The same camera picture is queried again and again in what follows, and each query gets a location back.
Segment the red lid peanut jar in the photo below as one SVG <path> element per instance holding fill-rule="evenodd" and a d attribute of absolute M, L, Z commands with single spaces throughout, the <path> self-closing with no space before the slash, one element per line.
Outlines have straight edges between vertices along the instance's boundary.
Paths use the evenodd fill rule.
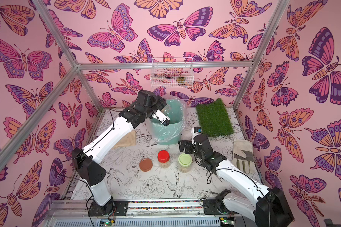
<path fill-rule="evenodd" d="M 158 162 L 159 162 L 159 167 L 161 168 L 168 168 L 170 166 L 170 155 L 169 152 L 166 150 L 161 150 L 158 153 Z"/>

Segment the brown jar lid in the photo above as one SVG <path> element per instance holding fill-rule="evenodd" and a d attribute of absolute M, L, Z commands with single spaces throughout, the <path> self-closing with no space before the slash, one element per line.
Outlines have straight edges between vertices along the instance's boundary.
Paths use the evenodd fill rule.
<path fill-rule="evenodd" d="M 153 167 L 153 162 L 149 158 L 144 158 L 139 162 L 139 168 L 143 172 L 149 172 Z"/>

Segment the peanut jar clear plastic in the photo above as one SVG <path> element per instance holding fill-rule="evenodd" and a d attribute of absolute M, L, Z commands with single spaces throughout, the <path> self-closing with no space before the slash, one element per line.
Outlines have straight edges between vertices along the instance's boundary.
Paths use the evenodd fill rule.
<path fill-rule="evenodd" d="M 171 106 L 170 105 L 167 105 L 165 106 L 161 112 L 165 115 L 165 116 L 168 116 L 170 113 L 171 113 Z"/>

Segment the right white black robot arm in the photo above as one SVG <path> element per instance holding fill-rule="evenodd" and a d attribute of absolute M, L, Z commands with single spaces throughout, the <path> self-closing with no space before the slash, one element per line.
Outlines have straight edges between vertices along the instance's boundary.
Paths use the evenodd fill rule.
<path fill-rule="evenodd" d="M 217 196 L 220 212 L 234 211 L 253 220 L 258 227 L 287 227 L 294 216 L 282 190 L 269 188 L 235 167 L 224 155 L 213 150 L 208 137 L 199 134 L 191 141 L 178 142 L 180 152 L 190 154 L 210 174 L 215 174 L 243 194 L 224 190 Z"/>

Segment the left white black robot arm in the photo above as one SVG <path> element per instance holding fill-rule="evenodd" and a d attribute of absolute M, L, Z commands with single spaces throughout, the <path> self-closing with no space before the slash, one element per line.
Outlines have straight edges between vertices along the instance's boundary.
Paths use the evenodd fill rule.
<path fill-rule="evenodd" d="M 160 95 L 142 90 L 135 102 L 123 109 L 113 124 L 98 138 L 83 148 L 72 151 L 72 160 L 76 172 L 89 187 L 95 208 L 103 216 L 114 212 L 114 200 L 105 181 L 107 171 L 100 165 L 107 153 L 127 134 L 146 119 L 156 119 L 164 126 L 168 126 L 170 119 L 162 110 L 167 101 Z"/>

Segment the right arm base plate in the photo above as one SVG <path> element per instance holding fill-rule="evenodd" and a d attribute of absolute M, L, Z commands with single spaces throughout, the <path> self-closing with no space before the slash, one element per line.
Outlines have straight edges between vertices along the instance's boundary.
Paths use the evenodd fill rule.
<path fill-rule="evenodd" d="M 223 201 L 216 198 L 201 198 L 199 203 L 203 207 L 205 215 L 239 215 L 239 213 L 235 211 L 228 210 Z"/>

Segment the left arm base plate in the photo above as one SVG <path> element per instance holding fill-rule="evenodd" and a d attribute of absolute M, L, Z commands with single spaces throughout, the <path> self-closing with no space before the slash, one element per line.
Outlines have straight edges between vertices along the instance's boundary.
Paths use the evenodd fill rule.
<path fill-rule="evenodd" d="M 126 216 L 129 201 L 109 201 L 104 206 L 99 206 L 92 201 L 89 208 L 89 217 L 108 217 L 108 216 Z"/>

